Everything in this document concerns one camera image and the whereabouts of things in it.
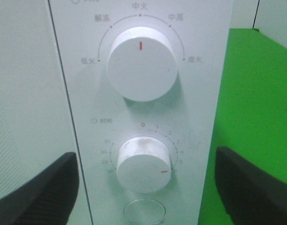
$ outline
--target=white knob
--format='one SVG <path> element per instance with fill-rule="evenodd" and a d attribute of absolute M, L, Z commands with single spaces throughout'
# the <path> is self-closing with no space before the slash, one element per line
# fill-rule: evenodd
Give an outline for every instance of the white knob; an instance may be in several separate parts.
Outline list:
<path fill-rule="evenodd" d="M 116 172 L 118 181 L 128 190 L 157 191 L 171 179 L 169 150 L 155 138 L 130 139 L 120 148 Z"/>
<path fill-rule="evenodd" d="M 125 98 L 151 101 L 169 91 L 177 78 L 169 40 L 159 31 L 134 27 L 113 42 L 107 61 L 110 84 Z"/>

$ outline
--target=green background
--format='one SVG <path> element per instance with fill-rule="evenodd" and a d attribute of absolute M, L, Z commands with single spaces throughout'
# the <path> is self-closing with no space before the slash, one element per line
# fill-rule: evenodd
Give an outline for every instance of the green background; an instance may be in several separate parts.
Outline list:
<path fill-rule="evenodd" d="M 214 181 L 218 146 L 287 183 L 287 49 L 257 30 L 229 33 L 199 225 L 233 224 Z"/>

